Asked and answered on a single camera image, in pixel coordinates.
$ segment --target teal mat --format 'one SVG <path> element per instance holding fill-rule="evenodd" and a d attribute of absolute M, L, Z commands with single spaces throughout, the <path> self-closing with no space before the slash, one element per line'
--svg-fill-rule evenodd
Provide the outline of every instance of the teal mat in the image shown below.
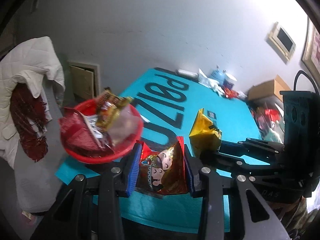
<path fill-rule="evenodd" d="M 142 137 L 161 145 L 168 144 L 168 137 L 154 130 L 165 128 L 166 131 L 171 131 L 170 139 L 173 135 L 183 136 L 191 149 L 188 135 L 200 108 L 216 114 L 223 140 L 238 142 L 246 138 L 261 139 L 256 123 L 244 102 L 220 98 L 209 88 L 170 73 L 150 69 L 121 96 L 136 98 L 137 110 L 151 123 L 145 124 Z M 247 156 L 243 158 L 248 164 L 267 164 Z M 56 172 L 56 176 L 69 184 L 79 173 L 87 177 L 98 175 L 82 163 L 68 157 Z M 218 173 L 230 176 L 230 173 L 225 171 Z M 201 205 L 202 198 L 194 199 L 189 194 L 158 199 L 133 192 L 128 199 L 120 198 L 122 217 L 147 226 L 186 233 L 198 232 Z M 227 196 L 224 197 L 224 208 L 225 231 L 229 231 Z"/>

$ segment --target black lettering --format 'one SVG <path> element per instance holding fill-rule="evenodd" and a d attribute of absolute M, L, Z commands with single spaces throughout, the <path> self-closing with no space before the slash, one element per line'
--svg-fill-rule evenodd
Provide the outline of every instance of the black lettering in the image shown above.
<path fill-rule="evenodd" d="M 157 88 L 160 89 L 161 92 L 155 91 L 151 87 L 157 87 Z M 167 98 L 167 99 L 172 100 L 172 101 L 184 102 L 184 101 L 187 100 L 187 97 L 185 96 L 185 94 L 181 93 L 180 91 L 165 87 L 163 85 L 159 85 L 157 83 L 147 83 L 147 84 L 145 84 L 144 88 L 151 94 L 154 94 L 154 95 L 157 95 L 157 96 L 160 96 L 160 97 L 163 97 L 163 98 Z M 172 94 L 169 93 L 169 91 L 174 93 L 174 94 L 179 95 L 180 97 L 179 98 L 175 98 L 174 96 L 172 96 Z"/>
<path fill-rule="evenodd" d="M 146 102 L 142 101 L 139 98 L 135 98 L 131 104 L 134 107 L 136 107 L 137 105 L 140 105 L 144 109 L 146 109 L 149 112 L 153 113 L 154 115 L 158 116 L 163 121 L 167 122 L 168 124 L 172 125 L 173 127 L 181 129 L 183 114 L 177 113 L 176 119 L 174 120 L 174 119 L 171 119 L 170 117 L 168 117 L 167 115 L 161 113 L 159 110 L 155 109 L 154 107 L 148 105 Z"/>
<path fill-rule="evenodd" d="M 186 83 L 184 83 L 184 82 L 181 82 L 181 81 L 179 81 L 179 80 L 176 80 L 176 79 L 174 79 L 174 78 L 170 78 L 170 77 L 167 77 L 167 76 L 164 76 L 164 75 L 159 75 L 159 74 L 155 74 L 155 76 L 165 78 L 165 79 L 167 80 L 167 84 L 168 84 L 169 86 L 173 87 L 173 88 L 180 89 L 180 90 L 183 90 L 183 91 L 189 89 L 189 85 L 188 85 L 188 84 L 186 84 Z M 183 87 L 178 87 L 178 86 L 174 85 L 172 82 L 176 82 L 176 83 L 182 85 Z"/>
<path fill-rule="evenodd" d="M 137 96 L 138 96 L 138 97 L 141 97 L 141 98 L 148 99 L 148 100 L 153 101 L 153 102 L 156 102 L 156 103 L 159 103 L 159 104 L 164 105 L 164 106 L 168 106 L 168 107 L 171 107 L 171 108 L 180 110 L 180 111 L 184 111 L 184 107 L 182 107 L 182 106 L 178 106 L 178 105 L 169 103 L 169 102 L 167 102 L 167 101 L 163 101 L 163 100 L 161 100 L 161 99 L 158 99 L 158 98 L 154 98 L 154 97 L 145 95 L 145 94 L 143 94 L 143 93 L 138 93 Z"/>
<path fill-rule="evenodd" d="M 141 137 L 141 140 L 144 141 L 151 150 L 154 150 L 156 152 L 161 152 L 164 149 L 169 148 L 171 145 L 173 145 L 177 141 L 177 135 L 173 131 L 167 128 L 164 128 L 162 126 L 149 122 L 149 123 L 144 123 L 144 128 L 158 132 L 158 133 L 162 133 L 165 136 L 167 136 L 168 142 L 166 144 L 156 143 L 154 141 L 150 141 L 148 139 Z"/>

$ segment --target black cable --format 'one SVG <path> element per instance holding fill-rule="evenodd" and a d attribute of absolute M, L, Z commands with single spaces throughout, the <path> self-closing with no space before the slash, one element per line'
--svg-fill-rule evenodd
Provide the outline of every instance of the black cable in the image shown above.
<path fill-rule="evenodd" d="M 308 78 L 308 80 L 311 82 L 311 84 L 313 85 L 313 88 L 316 92 L 317 95 L 319 95 L 319 90 L 318 87 L 316 85 L 316 83 L 313 81 L 313 79 L 307 74 L 305 73 L 303 70 L 299 70 L 298 73 L 296 74 L 296 77 L 294 78 L 294 83 L 293 83 L 293 91 L 296 90 L 296 86 L 297 86 L 297 80 L 299 78 L 300 75 L 304 75 L 306 78 Z"/>
<path fill-rule="evenodd" d="M 290 225 L 290 223 L 292 222 L 292 220 L 293 220 L 293 218 L 294 218 L 294 216 L 296 215 L 296 213 L 298 212 L 298 210 L 299 210 L 299 208 L 300 208 L 300 206 L 301 206 L 301 201 L 302 201 L 302 196 L 300 197 L 300 199 L 299 199 L 299 204 L 298 204 L 298 206 L 297 206 L 297 208 L 296 208 L 296 211 L 293 213 L 293 215 L 291 216 L 291 218 L 289 219 L 289 221 L 287 222 L 287 224 L 285 225 L 285 229 L 287 229 L 287 227 Z"/>

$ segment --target cardboard box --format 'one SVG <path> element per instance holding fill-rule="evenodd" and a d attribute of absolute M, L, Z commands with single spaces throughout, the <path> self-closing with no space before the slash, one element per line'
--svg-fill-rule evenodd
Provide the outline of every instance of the cardboard box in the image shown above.
<path fill-rule="evenodd" d="M 248 92 L 248 100 L 254 101 L 258 106 L 267 103 L 270 108 L 275 108 L 275 103 L 283 109 L 283 99 L 280 91 L 291 90 L 284 80 L 277 75 L 275 79 L 253 86 Z"/>

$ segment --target gold snack wrapper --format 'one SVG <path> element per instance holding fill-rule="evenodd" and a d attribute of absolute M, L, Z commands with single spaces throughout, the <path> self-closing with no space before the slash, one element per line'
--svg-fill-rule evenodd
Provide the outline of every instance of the gold snack wrapper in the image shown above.
<path fill-rule="evenodd" d="M 131 97 L 118 97 L 111 93 L 110 90 L 106 90 L 97 101 L 97 115 L 98 120 L 96 126 L 100 128 L 102 132 L 106 132 L 110 124 L 118 118 L 121 110 L 132 102 Z"/>
<path fill-rule="evenodd" d="M 222 131 L 204 114 L 204 108 L 198 111 L 191 128 L 189 139 L 194 155 L 199 158 L 204 150 L 217 151 L 221 146 Z"/>

